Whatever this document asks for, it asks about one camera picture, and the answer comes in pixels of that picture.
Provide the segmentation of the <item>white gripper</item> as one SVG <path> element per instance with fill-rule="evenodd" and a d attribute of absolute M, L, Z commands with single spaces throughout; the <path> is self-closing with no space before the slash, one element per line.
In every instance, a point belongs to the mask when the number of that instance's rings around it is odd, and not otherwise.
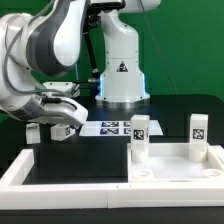
<path fill-rule="evenodd" d="M 67 97 L 43 97 L 42 114 L 34 122 L 82 126 L 88 117 L 88 110 Z"/>

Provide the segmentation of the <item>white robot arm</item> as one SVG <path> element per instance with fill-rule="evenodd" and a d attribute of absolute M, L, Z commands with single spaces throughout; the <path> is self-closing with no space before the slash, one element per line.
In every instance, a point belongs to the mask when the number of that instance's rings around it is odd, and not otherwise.
<path fill-rule="evenodd" d="M 77 63 L 82 34 L 100 23 L 106 69 L 99 78 L 101 104 L 132 107 L 150 98 L 139 69 L 138 34 L 121 13 L 157 8 L 161 0 L 51 0 L 37 15 L 0 18 L 0 108 L 10 117 L 38 123 L 83 125 L 88 111 L 69 93 L 38 83 L 33 71 L 62 76 Z"/>

